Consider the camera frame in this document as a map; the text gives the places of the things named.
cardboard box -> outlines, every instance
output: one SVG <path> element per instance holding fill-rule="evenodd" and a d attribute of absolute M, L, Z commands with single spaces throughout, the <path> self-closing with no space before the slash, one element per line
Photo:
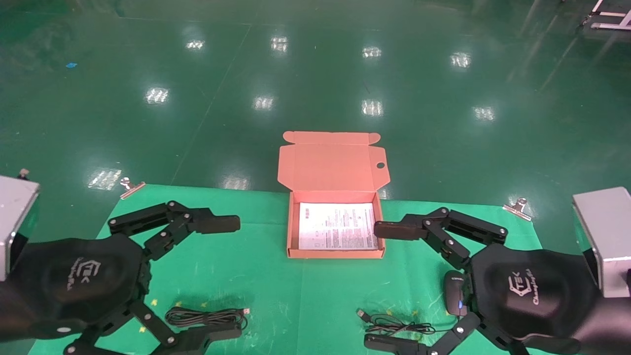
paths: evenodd
<path fill-rule="evenodd" d="M 377 190 L 390 182 L 386 150 L 370 145 L 378 133 L 293 132 L 280 148 L 278 181 L 291 189 L 287 256 L 290 258 L 382 258 L 376 250 L 301 250 L 298 248 L 300 203 L 372 203 L 375 220 L 383 220 Z"/>

usb connector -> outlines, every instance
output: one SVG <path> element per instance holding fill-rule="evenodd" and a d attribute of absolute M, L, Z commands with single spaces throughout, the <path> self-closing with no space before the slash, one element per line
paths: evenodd
<path fill-rule="evenodd" d="M 365 323 L 371 323 L 372 317 L 370 314 L 364 312 L 363 310 L 358 310 L 357 315 L 361 318 Z"/>

metal clip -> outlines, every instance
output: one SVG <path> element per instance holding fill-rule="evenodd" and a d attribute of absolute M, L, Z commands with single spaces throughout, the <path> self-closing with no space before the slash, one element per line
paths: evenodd
<path fill-rule="evenodd" d="M 127 197 L 130 197 L 136 191 L 143 188 L 146 184 L 144 182 L 141 182 L 138 185 L 134 185 L 131 183 L 128 177 L 125 177 L 121 179 L 121 185 L 125 186 L 125 189 L 127 189 L 127 191 L 125 191 L 125 193 L 121 195 L 121 200 L 125 200 Z"/>
<path fill-rule="evenodd" d="M 520 197 L 517 199 L 517 202 L 515 202 L 515 204 L 513 206 L 508 206 L 508 205 L 504 205 L 502 206 L 502 208 L 520 218 L 523 218 L 525 220 L 527 220 L 528 222 L 530 222 L 531 219 L 533 219 L 532 217 L 530 217 L 529 215 L 524 213 L 524 207 L 526 206 L 526 204 L 528 203 L 528 201 L 526 201 L 525 198 Z"/>

orange shipping box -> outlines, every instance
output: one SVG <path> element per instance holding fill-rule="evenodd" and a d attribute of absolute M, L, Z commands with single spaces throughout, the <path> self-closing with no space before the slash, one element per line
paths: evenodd
<path fill-rule="evenodd" d="M 390 174 L 386 150 L 370 146 L 379 134 L 288 131 L 283 138 L 292 143 L 278 161 L 278 181 L 292 191 L 287 255 L 382 258 L 385 242 L 372 228 L 383 220 L 377 190 Z"/>

black cable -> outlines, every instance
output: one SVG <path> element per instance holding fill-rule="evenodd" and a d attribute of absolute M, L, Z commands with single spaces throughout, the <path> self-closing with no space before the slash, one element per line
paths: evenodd
<path fill-rule="evenodd" d="M 399 318 L 391 315 L 369 315 L 359 310 L 357 315 L 365 322 L 370 324 L 366 333 L 378 332 L 383 335 L 392 336 L 399 332 L 415 332 L 421 334 L 434 334 L 437 332 L 448 332 L 451 329 L 436 330 L 431 323 L 405 323 Z"/>
<path fill-rule="evenodd" d="M 173 307 L 167 312 L 165 319 L 167 323 L 179 328 L 187 328 L 193 325 L 234 323 L 238 324 L 241 330 L 243 330 L 247 327 L 247 318 L 245 315 L 249 313 L 249 308 L 229 308 L 215 312 L 202 312 L 182 307 Z"/>

